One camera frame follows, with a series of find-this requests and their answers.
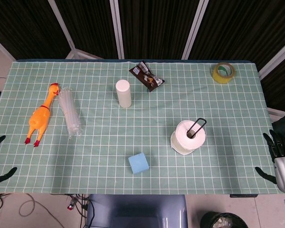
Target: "table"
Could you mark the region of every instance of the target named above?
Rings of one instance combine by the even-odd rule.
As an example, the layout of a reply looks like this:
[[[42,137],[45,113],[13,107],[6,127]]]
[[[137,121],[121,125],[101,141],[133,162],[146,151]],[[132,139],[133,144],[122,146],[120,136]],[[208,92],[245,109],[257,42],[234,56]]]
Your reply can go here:
[[[0,175],[18,167],[0,192],[188,194],[277,193],[255,172],[273,174],[262,133],[271,123],[253,63],[233,63],[236,76],[216,83],[215,63],[147,63],[165,83],[151,93],[128,70],[129,61],[14,62],[0,98]],[[132,106],[119,107],[114,85],[131,84]],[[49,84],[74,90],[83,128],[68,140],[58,98],[40,145],[24,141],[29,118]],[[182,120],[207,120],[206,141],[183,156],[170,146]],[[36,140],[35,131],[31,141]],[[133,175],[128,157],[143,152],[150,169]]]

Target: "tape roll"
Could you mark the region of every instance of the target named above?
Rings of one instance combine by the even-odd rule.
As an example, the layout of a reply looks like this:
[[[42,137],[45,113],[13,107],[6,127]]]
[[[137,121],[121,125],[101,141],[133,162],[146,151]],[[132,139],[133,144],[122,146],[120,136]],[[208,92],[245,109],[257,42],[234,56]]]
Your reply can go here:
[[[214,71],[212,72],[213,79],[221,84],[228,83],[235,74],[233,66],[229,63],[216,64]]]

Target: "tiled floor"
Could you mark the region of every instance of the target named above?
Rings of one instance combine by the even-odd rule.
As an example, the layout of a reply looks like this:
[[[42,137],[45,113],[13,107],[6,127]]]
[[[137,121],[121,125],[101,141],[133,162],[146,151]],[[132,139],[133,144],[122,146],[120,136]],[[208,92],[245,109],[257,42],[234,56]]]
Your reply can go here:
[[[0,52],[0,77],[6,77],[11,61]],[[5,79],[0,79],[0,90]],[[64,225],[65,228],[80,228],[80,215],[76,210],[69,211],[70,198],[49,194],[32,194],[38,202]],[[259,195],[256,198],[230,198],[229,195],[187,195],[189,228],[199,228],[200,219],[207,211],[231,212],[240,216],[249,228],[285,228],[284,194]],[[58,228],[59,224],[47,211],[36,204],[34,212],[21,217],[18,214],[21,204],[30,198],[26,194],[9,195],[0,210],[0,228]],[[30,212],[32,203],[25,204],[21,213]]]

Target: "black wire holder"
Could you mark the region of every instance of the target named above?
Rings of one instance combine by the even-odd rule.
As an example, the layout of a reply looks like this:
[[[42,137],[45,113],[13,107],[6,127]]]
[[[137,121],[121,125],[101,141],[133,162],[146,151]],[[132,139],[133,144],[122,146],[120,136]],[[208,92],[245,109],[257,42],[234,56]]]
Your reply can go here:
[[[191,139],[196,135],[197,132],[200,131],[200,129],[202,129],[203,126],[205,126],[205,124],[207,123],[207,121],[203,118],[198,118],[194,124],[191,126],[191,128],[189,128],[189,130],[187,131],[187,134],[189,133],[189,131],[192,129],[192,127],[199,121],[199,120],[203,120],[204,121],[204,124],[190,137]]]

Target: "blue foam block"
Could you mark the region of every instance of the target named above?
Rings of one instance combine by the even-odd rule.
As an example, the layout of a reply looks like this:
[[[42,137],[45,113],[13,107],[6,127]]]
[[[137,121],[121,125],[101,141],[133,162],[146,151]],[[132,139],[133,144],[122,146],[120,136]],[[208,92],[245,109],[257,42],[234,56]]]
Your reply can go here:
[[[148,165],[146,157],[144,156],[144,153],[139,153],[137,155],[129,157],[129,162],[130,162],[133,174],[149,169],[149,165]]]

